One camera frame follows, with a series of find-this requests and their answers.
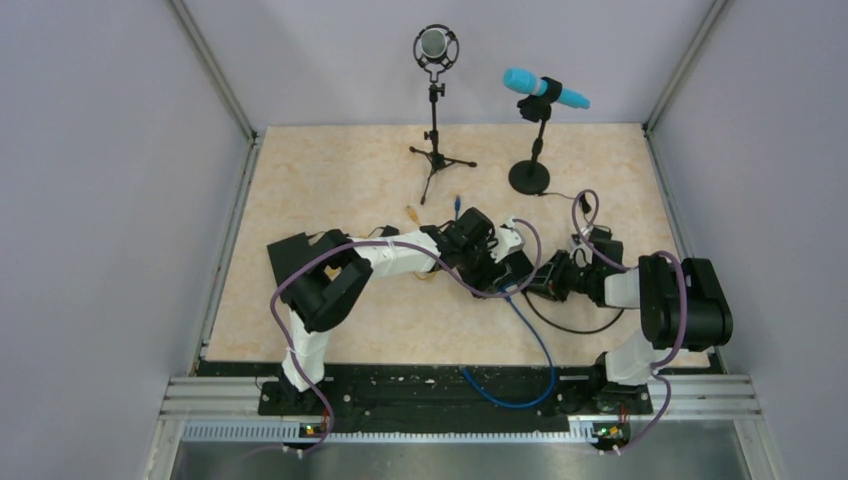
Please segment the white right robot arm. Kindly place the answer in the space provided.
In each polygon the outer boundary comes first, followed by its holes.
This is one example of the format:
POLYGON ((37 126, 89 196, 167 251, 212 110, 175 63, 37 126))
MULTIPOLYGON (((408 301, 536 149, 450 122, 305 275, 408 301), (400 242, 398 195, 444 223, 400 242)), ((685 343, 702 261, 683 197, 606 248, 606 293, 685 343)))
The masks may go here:
POLYGON ((732 314, 709 260, 677 260, 659 252, 627 267, 623 253, 622 242, 609 229, 588 228, 540 266, 520 250, 510 253, 496 278, 499 287, 518 286, 541 322, 570 335, 600 335, 625 312, 638 313, 635 332, 599 354, 587 379, 567 384, 569 393, 600 412, 640 401, 642 387, 678 354, 722 346, 733 332, 732 314), (574 296, 611 311, 611 317, 569 325, 549 318, 534 303, 565 303, 574 296))

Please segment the blue microphone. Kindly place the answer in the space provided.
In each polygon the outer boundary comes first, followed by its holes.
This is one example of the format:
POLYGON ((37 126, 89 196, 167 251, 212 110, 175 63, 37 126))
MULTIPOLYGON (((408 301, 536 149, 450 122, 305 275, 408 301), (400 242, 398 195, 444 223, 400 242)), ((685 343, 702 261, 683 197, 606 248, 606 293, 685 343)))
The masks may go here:
POLYGON ((591 102, 583 94, 565 88, 560 81, 547 76, 537 76, 523 68, 508 68, 502 76, 502 82, 507 89, 524 95, 516 104, 521 117, 539 125, 531 146, 530 158, 518 161, 511 167, 508 174, 509 184, 515 191, 524 195, 544 193, 550 184, 550 173, 540 163, 540 156, 553 105, 588 110, 591 102))

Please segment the black network switch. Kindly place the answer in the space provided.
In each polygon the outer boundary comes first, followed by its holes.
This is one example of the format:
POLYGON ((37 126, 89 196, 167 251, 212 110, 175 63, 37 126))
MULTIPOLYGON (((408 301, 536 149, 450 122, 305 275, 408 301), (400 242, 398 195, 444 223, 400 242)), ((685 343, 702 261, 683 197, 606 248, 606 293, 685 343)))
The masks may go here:
MULTIPOLYGON (((271 268, 276 287, 282 285, 293 274, 299 271, 311 259, 309 237, 299 233, 279 240, 267 246, 271 268)), ((281 291, 281 300, 290 307, 301 307, 307 296, 309 271, 302 273, 292 280, 288 287, 281 291)))

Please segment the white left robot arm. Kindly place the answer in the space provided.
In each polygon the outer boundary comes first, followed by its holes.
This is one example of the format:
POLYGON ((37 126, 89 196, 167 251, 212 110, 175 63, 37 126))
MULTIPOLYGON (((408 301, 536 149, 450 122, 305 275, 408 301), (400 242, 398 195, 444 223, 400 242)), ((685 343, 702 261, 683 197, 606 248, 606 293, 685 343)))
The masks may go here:
POLYGON ((524 245, 513 225, 497 226, 476 208, 405 234, 387 229, 381 237, 354 238, 334 229, 267 245, 279 298, 289 311, 283 401, 302 414, 317 407, 330 332, 347 318, 370 280, 453 271, 481 298, 532 273, 524 245))

